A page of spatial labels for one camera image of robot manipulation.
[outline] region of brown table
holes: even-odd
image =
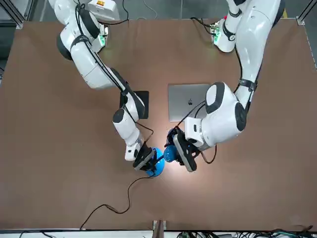
[[[144,175],[124,160],[112,125],[115,88],[90,89],[56,48],[57,23],[26,22],[16,31],[0,88],[0,228],[78,228],[98,205],[127,207],[127,187]],[[213,83],[232,89],[234,53],[222,54],[191,20],[113,26],[101,52],[134,90],[149,90],[150,146],[163,149],[167,85]],[[161,176],[131,189],[124,215],[97,211],[85,228],[317,231],[317,73],[305,29],[281,20],[265,50],[245,131],[219,144],[212,165],[188,173],[166,164]],[[148,131],[141,129],[146,136]],[[213,149],[206,152],[210,159]]]

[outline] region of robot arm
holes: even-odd
[[[174,159],[189,172],[196,170],[194,159],[200,152],[244,130],[266,40],[280,6],[280,0],[249,0],[244,1],[242,10],[235,5],[236,1],[227,1],[229,14],[227,20],[220,21],[220,34],[214,43],[224,52],[232,51],[236,45],[242,75],[234,92],[224,82],[213,84],[206,93],[207,116],[186,118],[185,132],[175,128],[167,137],[167,145],[176,147]]]
[[[144,103],[120,74],[104,65],[98,54],[93,51],[91,44],[100,33],[95,16],[73,0],[50,0],[50,3],[59,21],[65,25],[57,37],[57,47],[61,54],[75,63],[89,87],[104,89],[116,86],[124,96],[125,104],[114,114],[112,122],[126,143],[125,160],[138,159],[139,163],[134,167],[141,169],[154,153],[145,145],[143,136],[135,124],[145,114]]]

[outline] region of floor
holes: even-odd
[[[27,0],[13,0],[21,3]],[[123,0],[115,0],[122,19],[126,18],[126,12],[122,7]],[[144,4],[150,6],[157,13],[157,19],[186,19],[192,16],[199,18],[221,18],[227,14],[227,2],[225,0],[125,0],[124,4],[129,11],[130,19],[143,17],[154,19],[156,13]],[[287,17],[296,17],[305,8],[310,0],[286,0]],[[0,20],[5,19],[6,14],[0,9]],[[30,17],[33,21],[57,21],[54,11],[48,0],[35,0]],[[317,57],[317,7],[305,19],[305,28],[312,49],[312,54]],[[5,64],[10,52],[14,27],[0,26],[0,67]]]

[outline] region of black cable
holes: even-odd
[[[48,237],[48,238],[56,238],[56,237],[53,237],[53,236],[50,236],[50,235],[48,235],[48,234],[46,234],[45,232],[41,232],[43,235],[45,235],[46,237]]]
[[[20,234],[19,238],[21,238],[24,233],[29,233],[29,232],[28,231],[22,231],[22,233]]]
[[[190,112],[177,124],[177,126],[179,126],[186,119],[186,117],[188,117],[189,114],[193,112],[193,110],[195,110],[197,107],[199,107],[204,102],[205,101],[202,101],[201,103],[198,103],[192,110],[190,110]]]
[[[195,116],[194,116],[194,118],[196,118],[197,117],[197,115],[198,115],[198,112],[200,111],[200,109],[201,108],[203,108],[205,106],[205,103],[204,104],[202,104],[198,109],[197,109],[197,111],[196,111],[196,113],[195,113]]]
[[[215,160],[215,158],[216,158],[216,155],[217,155],[217,144],[214,146],[214,155],[213,155],[213,159],[212,159],[211,161],[208,161],[208,160],[207,160],[207,158],[205,157],[205,155],[204,155],[204,153],[203,153],[202,151],[201,151],[200,153],[201,153],[201,155],[202,155],[204,161],[205,161],[207,164],[210,165],[210,164]]]
[[[203,20],[202,18],[201,18],[201,20],[202,20],[204,29],[207,31],[207,33],[210,34],[210,35],[212,35],[212,36],[215,35],[214,33],[211,33],[211,31],[209,31],[209,30],[207,29],[207,27],[205,26],[204,20]]]
[[[129,110],[127,109],[127,106],[125,104],[123,104],[124,109],[126,110],[126,112],[129,114],[129,116],[132,118],[133,122],[137,125],[140,125],[141,127],[150,130],[151,134],[149,135],[149,137],[144,141],[144,143],[148,142],[148,140],[152,137],[152,135],[154,134],[154,131],[151,128],[146,127],[145,125],[142,125],[141,123],[138,123],[134,120],[134,118],[132,117],[132,115],[130,114]]]
[[[44,231],[40,231],[40,232],[41,232],[43,235],[45,235],[46,237],[48,237],[48,238],[56,238],[56,237],[54,237],[54,236],[50,236],[50,235],[46,234]],[[24,233],[30,233],[30,231],[23,231],[23,232],[20,234],[19,238],[21,238]]]
[[[126,213],[126,212],[130,209],[130,207],[131,207],[130,193],[129,193],[130,187],[131,187],[135,182],[137,182],[137,181],[139,181],[139,180],[141,180],[141,179],[150,179],[150,178],[152,178],[153,176],[154,176],[154,175],[152,175],[152,176],[150,176],[150,177],[141,177],[141,178],[138,178],[138,179],[134,180],[134,181],[130,184],[130,186],[128,187],[128,201],[129,201],[129,206],[128,206],[127,209],[125,209],[124,211],[120,212],[120,211],[116,210],[114,207],[112,207],[112,206],[110,206],[110,205],[108,205],[108,204],[102,204],[102,205],[98,206],[97,208],[95,208],[95,209],[89,214],[89,216],[87,217],[87,219],[86,219],[86,220],[84,221],[84,223],[80,226],[80,229],[79,229],[79,230],[82,230],[82,229],[83,229],[84,225],[88,222],[88,220],[90,219],[90,217],[92,216],[92,214],[93,214],[94,212],[96,212],[96,211],[97,211],[99,208],[101,208],[101,207],[106,207],[107,209],[109,209],[110,211],[112,211],[112,212],[114,212],[114,213],[116,213],[116,214]]]
[[[142,124],[140,124],[140,123],[138,123],[138,122],[135,122],[135,123],[138,124],[138,125],[140,125],[141,127],[145,128],[145,129],[151,131],[151,134],[149,135],[149,137],[144,141],[144,143],[148,142],[148,140],[149,140],[149,139],[152,137],[152,135],[154,134],[154,131],[153,131],[151,128],[148,128],[148,127],[146,127],[145,125],[142,125]]]
[[[116,22],[116,23],[105,23],[106,25],[118,25],[118,24],[121,24],[121,23],[126,22],[126,21],[129,20],[129,12],[124,7],[124,0],[122,0],[122,7],[123,7],[124,11],[127,13],[127,18],[125,20],[123,20],[123,21]]]
[[[191,17],[190,18],[191,20],[196,20],[196,21],[198,21],[198,23],[199,24],[201,24],[201,25],[203,25],[203,26],[206,26],[206,27],[210,27],[210,24],[208,25],[208,24],[205,24],[203,21],[202,21],[202,19],[201,20],[199,20],[198,18],[196,18],[196,17]]]
[[[199,20],[198,18],[196,18],[196,17],[191,17],[190,18],[191,20],[196,20],[199,24],[201,24],[203,27],[204,27],[204,29],[207,31],[207,33],[208,34],[210,34],[210,35],[214,35],[214,33],[211,33],[211,31],[209,31],[208,29],[207,29],[207,27],[209,27],[210,28],[210,26],[212,25],[212,24],[215,24],[215,22],[213,22],[213,23],[211,23],[211,24],[205,24],[204,23],[204,20],[201,18],[201,20]]]

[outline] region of laptop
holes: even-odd
[[[170,122],[181,121],[196,105],[205,101],[210,84],[168,85],[168,114]],[[194,117],[194,110],[189,117]],[[205,107],[201,108],[197,118],[207,115]]]

